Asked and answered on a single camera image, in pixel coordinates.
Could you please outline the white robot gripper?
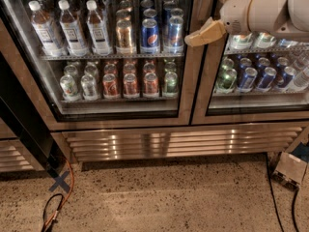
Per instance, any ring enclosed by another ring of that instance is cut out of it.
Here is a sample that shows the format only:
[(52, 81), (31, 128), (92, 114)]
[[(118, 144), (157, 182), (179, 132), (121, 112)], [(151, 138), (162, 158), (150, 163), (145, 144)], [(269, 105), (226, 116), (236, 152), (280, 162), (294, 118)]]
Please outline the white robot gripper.
[(248, 12), (252, 0), (218, 0), (224, 4), (220, 9), (221, 20), (211, 17), (197, 31), (187, 35), (184, 41), (191, 47), (211, 44), (221, 39), (226, 31), (232, 35), (246, 35), (250, 32)]

